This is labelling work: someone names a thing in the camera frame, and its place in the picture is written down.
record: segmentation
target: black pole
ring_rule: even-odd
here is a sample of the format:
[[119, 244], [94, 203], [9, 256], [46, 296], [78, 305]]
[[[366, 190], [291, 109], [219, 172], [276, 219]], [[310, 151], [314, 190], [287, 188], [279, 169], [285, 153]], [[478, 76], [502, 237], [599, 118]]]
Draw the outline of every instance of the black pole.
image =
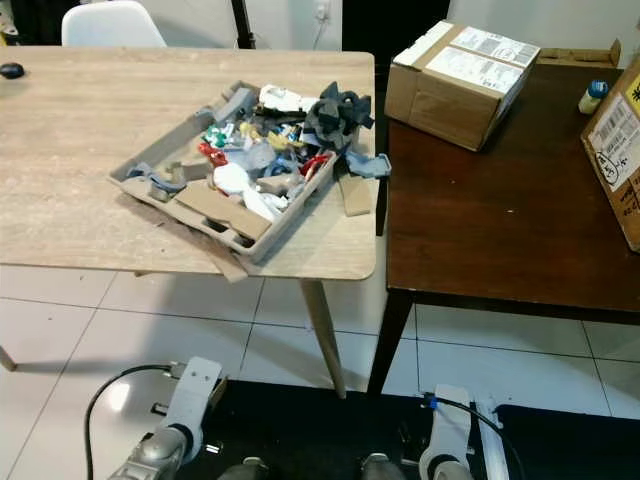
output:
[[244, 0], [231, 0], [233, 16], [236, 19], [236, 29], [238, 30], [238, 48], [256, 48], [256, 40], [251, 33], [249, 26], [249, 16]]

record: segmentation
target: light wooden table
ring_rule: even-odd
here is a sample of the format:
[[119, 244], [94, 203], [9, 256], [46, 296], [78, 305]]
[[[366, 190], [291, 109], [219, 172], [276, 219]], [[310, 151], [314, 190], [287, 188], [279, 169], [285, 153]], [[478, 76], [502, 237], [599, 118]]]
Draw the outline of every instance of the light wooden table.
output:
[[[0, 263], [136, 272], [211, 273], [208, 240], [122, 193], [107, 173], [219, 97], [236, 80], [319, 95], [374, 96], [365, 53], [271, 50], [9, 47], [0, 63], [27, 75], [0, 79]], [[374, 150], [373, 130], [359, 147]], [[369, 183], [372, 205], [378, 182]], [[338, 395], [345, 387], [321, 280], [374, 270], [375, 214], [344, 215], [337, 183], [305, 207], [252, 276], [300, 280]], [[6, 352], [2, 364], [11, 367]]]

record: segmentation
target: table leg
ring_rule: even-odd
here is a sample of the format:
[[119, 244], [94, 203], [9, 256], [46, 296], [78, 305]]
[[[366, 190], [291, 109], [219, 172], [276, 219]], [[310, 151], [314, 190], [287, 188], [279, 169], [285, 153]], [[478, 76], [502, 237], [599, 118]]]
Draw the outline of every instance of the table leg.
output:
[[11, 359], [6, 350], [2, 348], [2, 345], [0, 345], [0, 364], [10, 372], [13, 372], [17, 367], [16, 363]]
[[311, 323], [316, 331], [316, 337], [327, 363], [329, 374], [333, 380], [333, 386], [340, 398], [346, 398], [347, 392], [344, 387], [344, 377], [342, 366], [340, 365], [340, 355], [336, 336], [333, 331], [331, 313], [327, 304], [327, 297], [324, 294], [324, 287], [320, 280], [300, 280], [300, 287], [304, 300], [307, 303]]
[[413, 298], [409, 292], [389, 290], [378, 337], [378, 346], [376, 347], [376, 356], [373, 359], [373, 367], [371, 367], [371, 376], [367, 387], [368, 394], [379, 395], [382, 392], [412, 305]]
[[387, 218], [387, 195], [389, 179], [382, 177], [378, 184], [378, 201], [376, 202], [376, 236], [384, 234], [384, 221]]

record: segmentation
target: shipping label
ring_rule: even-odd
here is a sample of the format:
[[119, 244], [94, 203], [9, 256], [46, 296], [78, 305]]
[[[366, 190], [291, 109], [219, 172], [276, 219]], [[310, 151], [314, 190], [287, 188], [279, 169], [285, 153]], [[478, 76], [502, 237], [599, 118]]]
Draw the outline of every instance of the shipping label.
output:
[[465, 52], [459, 48], [445, 47], [426, 65], [450, 77], [487, 87], [506, 94], [518, 81], [523, 70], [505, 63]]
[[518, 42], [510, 38], [466, 27], [453, 39], [451, 45], [473, 50], [489, 57], [527, 67], [540, 50], [535, 45]]
[[612, 192], [640, 167], [640, 121], [622, 95], [614, 97], [589, 134], [589, 142]]

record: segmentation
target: cardboard piece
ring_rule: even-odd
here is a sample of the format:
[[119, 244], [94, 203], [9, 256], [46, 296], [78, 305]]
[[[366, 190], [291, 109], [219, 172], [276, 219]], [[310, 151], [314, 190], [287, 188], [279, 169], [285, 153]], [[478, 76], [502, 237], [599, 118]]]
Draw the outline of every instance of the cardboard piece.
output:
[[640, 59], [580, 136], [631, 250], [640, 252]]
[[438, 22], [394, 58], [385, 113], [477, 151], [522, 89], [539, 50]]
[[253, 240], [258, 240], [271, 226], [268, 220], [206, 185], [191, 183], [175, 199], [211, 220], [230, 225]]
[[259, 178], [256, 180], [256, 183], [262, 188], [263, 192], [280, 196], [287, 193], [291, 187], [300, 183], [299, 178], [299, 175], [293, 173], [283, 173], [273, 177]]
[[543, 48], [538, 63], [576, 67], [617, 68], [622, 44], [617, 38], [608, 50], [592, 48]]
[[371, 211], [371, 192], [364, 178], [351, 175], [345, 165], [336, 166], [338, 183], [342, 192], [344, 213], [347, 217], [364, 215]]
[[205, 251], [211, 261], [218, 267], [218, 270], [224, 275], [229, 283], [237, 283], [249, 276], [238, 259], [233, 256], [228, 248], [220, 245], [208, 235], [189, 229], [194, 236], [202, 242], [206, 242]]

